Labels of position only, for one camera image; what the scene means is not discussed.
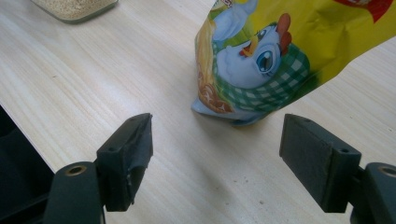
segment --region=yellow snack bag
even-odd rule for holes
[[[254,123],[395,35],[393,0],[218,0],[195,38],[191,108]]]

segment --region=wooden table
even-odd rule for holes
[[[119,1],[69,25],[0,0],[0,104],[53,171],[93,161],[129,117],[153,115],[154,157],[125,213],[107,223],[348,223],[324,214],[278,156],[286,113],[314,120],[371,161],[396,163],[396,38],[259,123],[190,110],[193,39],[213,0]]]

